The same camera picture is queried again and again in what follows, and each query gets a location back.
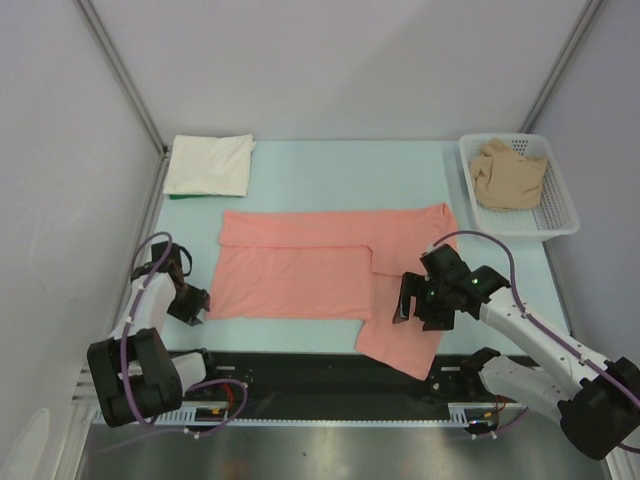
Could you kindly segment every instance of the laundry basket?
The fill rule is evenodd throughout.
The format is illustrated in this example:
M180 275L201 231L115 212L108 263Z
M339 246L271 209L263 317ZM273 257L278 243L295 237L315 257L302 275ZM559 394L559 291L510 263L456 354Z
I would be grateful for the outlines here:
M536 208L496 212L484 208L477 202L469 172L469 162L478 156L483 143L490 142L494 138L498 138L522 155L549 158L542 198L540 205ZM483 232L498 237L544 241L559 235L576 233L580 228L578 215L560 173L558 162L549 142L544 137L516 133L465 135L460 139L460 155L475 222Z

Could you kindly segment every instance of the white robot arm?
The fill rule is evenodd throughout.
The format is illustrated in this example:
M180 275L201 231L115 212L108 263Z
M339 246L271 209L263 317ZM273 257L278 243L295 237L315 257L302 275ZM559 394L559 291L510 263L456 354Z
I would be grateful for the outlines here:
M455 312L464 311L511 339L542 368L522 367L491 349L476 352L469 364L488 392L558 422L581 452L597 460L640 425L640 370L629 360L611 362L560 332L520 299L515 285L487 266L472 272L448 245L421 262L428 275L403 275L394 322L409 318L411 297L423 330L451 330Z

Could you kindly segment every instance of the beige cloth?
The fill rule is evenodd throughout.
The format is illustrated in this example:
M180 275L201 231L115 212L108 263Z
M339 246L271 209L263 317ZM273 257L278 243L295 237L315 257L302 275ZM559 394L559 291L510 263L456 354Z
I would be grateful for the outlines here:
M469 162L476 199L491 210L537 207L548 163L547 157L524 157L494 138Z

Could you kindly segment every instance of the folded white towel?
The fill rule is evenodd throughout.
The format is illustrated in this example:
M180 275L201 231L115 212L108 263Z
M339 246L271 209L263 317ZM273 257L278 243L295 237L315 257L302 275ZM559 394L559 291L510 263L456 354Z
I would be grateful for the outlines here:
M164 193L246 196L254 147L252 135L228 138L177 135Z

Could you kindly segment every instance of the gray wall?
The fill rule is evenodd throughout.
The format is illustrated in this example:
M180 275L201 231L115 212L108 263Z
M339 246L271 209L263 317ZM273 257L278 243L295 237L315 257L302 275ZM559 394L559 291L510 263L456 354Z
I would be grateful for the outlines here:
M49 408L43 476L159 160L73 2L3 2L0 58L0 465Z
M640 363L638 0L607 3L536 133L551 142L582 224L550 244L576 333Z
M166 144L517 131L585 0L94 0Z

